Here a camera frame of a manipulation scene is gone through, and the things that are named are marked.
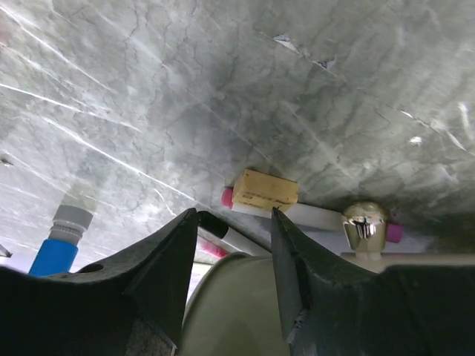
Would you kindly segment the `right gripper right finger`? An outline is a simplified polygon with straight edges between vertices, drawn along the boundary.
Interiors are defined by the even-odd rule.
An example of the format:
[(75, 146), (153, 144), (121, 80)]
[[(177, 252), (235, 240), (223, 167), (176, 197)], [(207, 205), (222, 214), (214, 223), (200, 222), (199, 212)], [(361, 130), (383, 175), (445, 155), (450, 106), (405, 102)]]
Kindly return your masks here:
[(474, 268), (341, 259), (272, 211), (272, 262), (293, 355), (472, 355)]

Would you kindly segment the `round cream drawer organizer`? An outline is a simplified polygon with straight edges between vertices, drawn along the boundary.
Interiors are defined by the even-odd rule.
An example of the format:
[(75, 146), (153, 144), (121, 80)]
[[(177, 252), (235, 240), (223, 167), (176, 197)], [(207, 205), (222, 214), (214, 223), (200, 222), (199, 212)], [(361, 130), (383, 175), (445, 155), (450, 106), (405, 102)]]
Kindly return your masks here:
[(418, 254), (385, 253), (386, 242), (399, 242), (403, 230), (388, 222), (387, 213), (375, 202), (357, 202), (342, 214), (344, 233), (351, 248), (340, 258), (368, 271), (380, 273), (389, 266), (417, 264)]

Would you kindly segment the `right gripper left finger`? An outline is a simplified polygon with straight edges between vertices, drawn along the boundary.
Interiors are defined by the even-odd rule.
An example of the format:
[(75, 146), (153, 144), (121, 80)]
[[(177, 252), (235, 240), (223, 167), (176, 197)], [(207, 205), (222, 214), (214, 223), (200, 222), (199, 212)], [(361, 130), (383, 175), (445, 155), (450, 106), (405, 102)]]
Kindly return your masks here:
[(1, 269), (3, 355), (172, 355), (197, 242), (190, 208), (139, 242), (75, 273)]

